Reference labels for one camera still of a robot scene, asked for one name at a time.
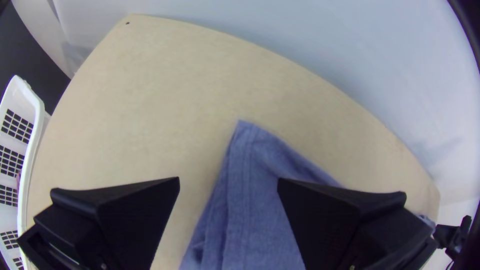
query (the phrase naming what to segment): folded fabric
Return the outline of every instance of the folded fabric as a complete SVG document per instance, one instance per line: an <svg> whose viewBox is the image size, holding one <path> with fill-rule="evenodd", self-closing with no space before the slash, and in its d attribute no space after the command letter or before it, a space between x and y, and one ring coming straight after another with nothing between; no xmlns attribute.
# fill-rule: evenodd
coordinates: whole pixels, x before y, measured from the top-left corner
<svg viewBox="0 0 480 270"><path fill-rule="evenodd" d="M340 186L274 135L239 121L180 269L305 269L278 178Z"/></svg>

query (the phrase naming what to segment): wooden table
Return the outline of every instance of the wooden table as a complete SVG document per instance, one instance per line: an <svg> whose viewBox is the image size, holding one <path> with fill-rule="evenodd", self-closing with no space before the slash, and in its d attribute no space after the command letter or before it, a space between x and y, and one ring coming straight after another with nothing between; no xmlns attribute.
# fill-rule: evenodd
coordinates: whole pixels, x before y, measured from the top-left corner
<svg viewBox="0 0 480 270"><path fill-rule="evenodd" d="M405 191L408 209L437 217L439 192L412 153L321 77L224 33L130 15L91 53L51 118L29 226L51 203L51 188L179 176L152 265L178 268L238 119L278 135L348 188Z"/></svg>

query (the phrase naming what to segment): white backdrop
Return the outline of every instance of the white backdrop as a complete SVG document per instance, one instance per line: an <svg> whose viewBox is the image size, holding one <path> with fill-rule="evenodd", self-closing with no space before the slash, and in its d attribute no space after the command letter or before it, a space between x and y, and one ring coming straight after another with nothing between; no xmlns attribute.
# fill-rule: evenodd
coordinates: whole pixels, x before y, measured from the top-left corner
<svg viewBox="0 0 480 270"><path fill-rule="evenodd" d="M447 0L13 3L70 76L128 13L193 22L263 46L324 77L379 118L427 169L442 204L480 194L480 76Z"/></svg>

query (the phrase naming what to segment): dark floor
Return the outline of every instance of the dark floor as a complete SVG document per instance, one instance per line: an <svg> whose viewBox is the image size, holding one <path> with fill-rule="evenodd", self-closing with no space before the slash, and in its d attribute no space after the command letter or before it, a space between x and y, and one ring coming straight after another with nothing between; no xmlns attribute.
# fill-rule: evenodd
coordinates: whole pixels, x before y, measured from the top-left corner
<svg viewBox="0 0 480 270"><path fill-rule="evenodd" d="M30 35L11 2L0 0L0 92L13 75L26 80L52 114L70 79Z"/></svg>

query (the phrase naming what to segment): blue cloth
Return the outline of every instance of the blue cloth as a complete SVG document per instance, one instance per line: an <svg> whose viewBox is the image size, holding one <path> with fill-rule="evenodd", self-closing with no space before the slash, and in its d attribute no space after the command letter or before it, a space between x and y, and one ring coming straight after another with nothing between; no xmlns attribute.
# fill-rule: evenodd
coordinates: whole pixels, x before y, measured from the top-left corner
<svg viewBox="0 0 480 270"><path fill-rule="evenodd" d="M274 135L239 121L180 269L305 269L278 178L340 186Z"/></svg>

